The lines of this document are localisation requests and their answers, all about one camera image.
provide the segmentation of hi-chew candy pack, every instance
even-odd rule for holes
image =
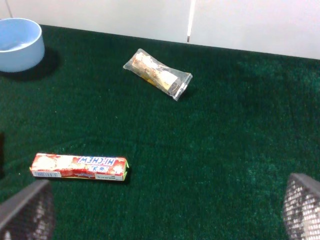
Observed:
[[[30,171],[38,178],[77,178],[124,181],[128,162],[124,157],[73,156],[37,153]]]

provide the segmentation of light blue bowl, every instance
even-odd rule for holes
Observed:
[[[0,71],[15,73],[28,70],[45,55],[42,29],[24,18],[0,20]]]

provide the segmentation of green carpet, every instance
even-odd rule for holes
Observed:
[[[36,68],[0,73],[0,202],[37,152],[125,156],[124,183],[52,181],[55,240],[285,240],[292,172],[316,180],[319,61],[43,26]],[[178,102],[123,65],[193,74]]]

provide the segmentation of plastic-wrapped snack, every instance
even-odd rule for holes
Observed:
[[[123,68],[137,74],[176,101],[193,77],[189,72],[179,71],[162,64],[140,48]]]

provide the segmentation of hi-chew logo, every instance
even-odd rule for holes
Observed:
[[[93,165],[104,165],[113,166],[116,162],[115,157],[97,157],[97,156],[82,156],[78,160],[78,164],[93,164]]]

